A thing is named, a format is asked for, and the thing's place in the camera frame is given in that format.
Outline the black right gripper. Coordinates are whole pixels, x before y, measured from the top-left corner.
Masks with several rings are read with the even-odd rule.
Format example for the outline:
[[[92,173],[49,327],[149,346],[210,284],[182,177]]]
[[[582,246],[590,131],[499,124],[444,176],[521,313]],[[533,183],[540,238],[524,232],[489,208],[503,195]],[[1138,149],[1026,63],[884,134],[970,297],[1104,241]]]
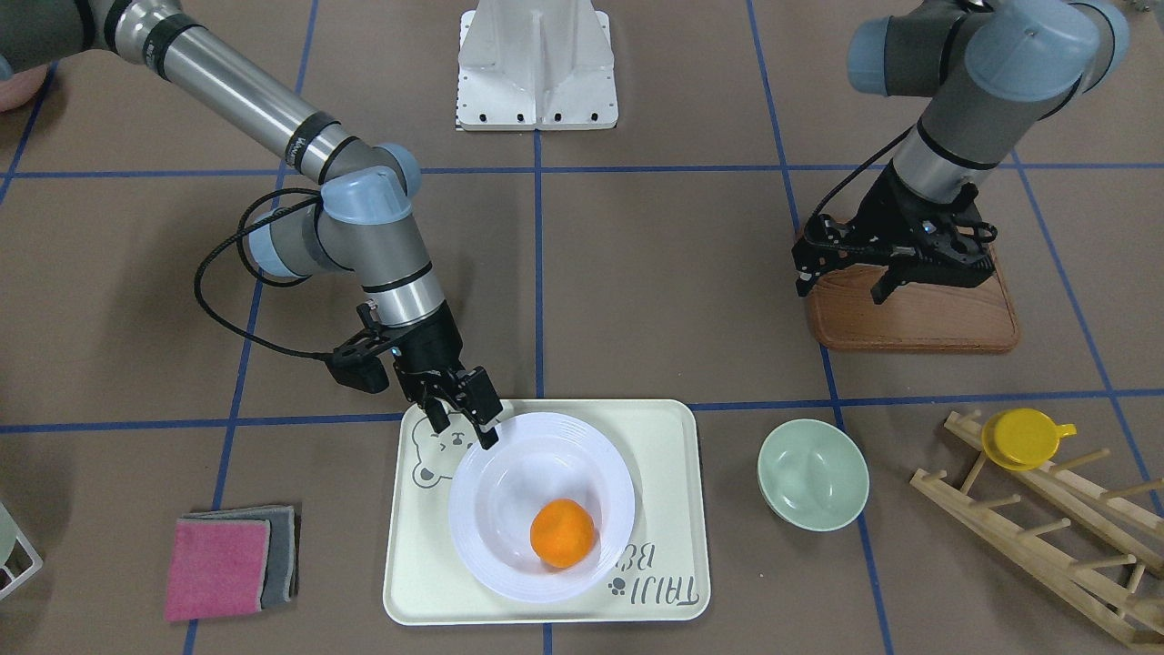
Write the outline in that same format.
[[[485,369],[467,370],[461,364],[463,341],[448,305],[442,302],[434,314],[402,328],[379,323],[375,311],[371,301],[356,306],[363,328],[355,336],[355,344],[365,344],[379,356],[392,351],[402,394],[409,403],[420,405],[434,434],[450,427],[448,403],[470,420],[480,448],[494,448],[498,443],[501,398]]]

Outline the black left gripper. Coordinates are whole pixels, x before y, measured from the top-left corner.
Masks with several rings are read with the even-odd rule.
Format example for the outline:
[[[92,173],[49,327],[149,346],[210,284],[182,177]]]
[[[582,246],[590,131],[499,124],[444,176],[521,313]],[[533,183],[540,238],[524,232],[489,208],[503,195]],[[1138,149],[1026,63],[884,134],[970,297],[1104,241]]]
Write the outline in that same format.
[[[965,183],[953,202],[930,202],[904,186],[897,170],[886,168],[870,187],[854,218],[838,221],[816,212],[792,249],[794,265],[809,256],[839,252],[852,264],[887,266],[870,289],[874,304],[883,304],[910,282],[950,287],[975,287],[993,277],[989,244],[998,229],[985,223],[975,207],[978,190]],[[822,266],[801,266],[795,282],[807,297],[822,273],[843,266],[832,258]]]

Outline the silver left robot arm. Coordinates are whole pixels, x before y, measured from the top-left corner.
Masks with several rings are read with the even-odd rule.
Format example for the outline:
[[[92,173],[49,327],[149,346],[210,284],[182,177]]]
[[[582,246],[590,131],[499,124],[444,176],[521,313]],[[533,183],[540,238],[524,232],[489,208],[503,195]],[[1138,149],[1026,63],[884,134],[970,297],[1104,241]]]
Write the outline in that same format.
[[[856,265],[883,269],[876,304],[910,283],[991,279],[998,229],[977,208],[984,179],[1039,120],[1109,79],[1129,47],[1127,17],[1107,1],[923,1],[861,24],[849,83],[928,106],[883,145],[889,162],[853,218],[818,207],[804,221],[792,248],[799,296]]]

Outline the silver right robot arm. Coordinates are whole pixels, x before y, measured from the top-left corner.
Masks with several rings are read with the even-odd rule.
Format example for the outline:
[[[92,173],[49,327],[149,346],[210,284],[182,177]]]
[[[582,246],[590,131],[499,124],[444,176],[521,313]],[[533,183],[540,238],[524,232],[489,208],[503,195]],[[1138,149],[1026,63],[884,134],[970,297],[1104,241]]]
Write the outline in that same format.
[[[497,447],[503,403],[483,368],[463,364],[457,319],[416,220],[421,169],[406,148],[376,145],[304,99],[191,16],[182,1],[5,1],[3,80],[74,57],[111,55],[176,88],[277,158],[305,186],[251,202],[193,275],[200,309],[225,330],[288,359],[315,361],[346,389],[377,394],[396,383],[436,434],[467,423]],[[336,347],[284,347],[212,308],[204,278],[228,249],[268,287],[352,275],[359,328]]]

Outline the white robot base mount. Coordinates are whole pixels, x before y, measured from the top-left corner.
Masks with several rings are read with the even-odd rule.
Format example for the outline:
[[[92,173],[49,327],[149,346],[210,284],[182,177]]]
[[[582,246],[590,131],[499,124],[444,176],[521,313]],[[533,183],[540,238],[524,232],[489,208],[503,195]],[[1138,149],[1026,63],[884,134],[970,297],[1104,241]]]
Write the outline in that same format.
[[[590,1],[481,1],[461,14],[457,45],[461,130],[618,124],[610,20]]]

